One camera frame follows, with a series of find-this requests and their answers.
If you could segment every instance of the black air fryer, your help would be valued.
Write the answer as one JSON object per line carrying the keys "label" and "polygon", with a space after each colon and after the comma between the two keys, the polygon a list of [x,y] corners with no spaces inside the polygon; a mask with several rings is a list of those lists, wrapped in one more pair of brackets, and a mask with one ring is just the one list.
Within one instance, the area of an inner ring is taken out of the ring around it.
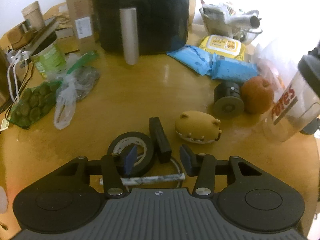
{"label": "black air fryer", "polygon": [[103,49],[124,52],[134,65],[139,54],[160,54],[185,45],[189,0],[93,0]]}

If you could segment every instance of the metal screw head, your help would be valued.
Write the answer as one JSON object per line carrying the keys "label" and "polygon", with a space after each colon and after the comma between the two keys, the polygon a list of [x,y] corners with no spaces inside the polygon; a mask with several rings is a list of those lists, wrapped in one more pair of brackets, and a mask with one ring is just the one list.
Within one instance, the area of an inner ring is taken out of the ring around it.
{"label": "metal screw head", "polygon": [[206,187],[199,187],[196,189],[196,193],[201,196],[207,196],[211,193],[211,190]]}
{"label": "metal screw head", "polygon": [[123,190],[120,189],[119,187],[112,187],[112,188],[108,189],[107,192],[111,196],[119,196],[123,193]]}

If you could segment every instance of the metal bowl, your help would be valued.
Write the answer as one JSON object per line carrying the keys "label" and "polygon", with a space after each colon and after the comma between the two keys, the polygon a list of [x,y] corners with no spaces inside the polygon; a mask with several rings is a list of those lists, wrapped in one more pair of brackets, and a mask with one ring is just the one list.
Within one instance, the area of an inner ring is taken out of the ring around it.
{"label": "metal bowl", "polygon": [[244,30],[228,25],[219,19],[209,18],[203,12],[203,8],[200,8],[199,12],[204,22],[204,28],[210,35],[216,34],[220,36],[227,36],[241,41],[244,45],[249,45],[256,37],[259,36],[259,34],[262,33],[261,28]]}

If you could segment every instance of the green plastic bag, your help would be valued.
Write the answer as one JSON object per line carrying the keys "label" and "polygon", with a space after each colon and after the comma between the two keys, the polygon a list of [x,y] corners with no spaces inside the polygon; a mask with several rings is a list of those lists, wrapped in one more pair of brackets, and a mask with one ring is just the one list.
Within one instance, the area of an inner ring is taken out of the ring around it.
{"label": "green plastic bag", "polygon": [[23,129],[40,120],[56,104],[56,90],[61,82],[43,82],[40,86],[27,88],[19,102],[13,104],[6,119]]}

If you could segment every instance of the plastic water bottle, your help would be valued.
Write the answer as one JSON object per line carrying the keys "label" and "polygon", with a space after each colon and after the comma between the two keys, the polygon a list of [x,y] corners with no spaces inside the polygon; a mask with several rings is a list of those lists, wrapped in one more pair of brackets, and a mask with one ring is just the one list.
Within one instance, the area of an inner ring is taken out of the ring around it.
{"label": "plastic water bottle", "polygon": [[284,142],[319,115],[320,59],[304,55],[289,86],[263,120],[263,133]]}

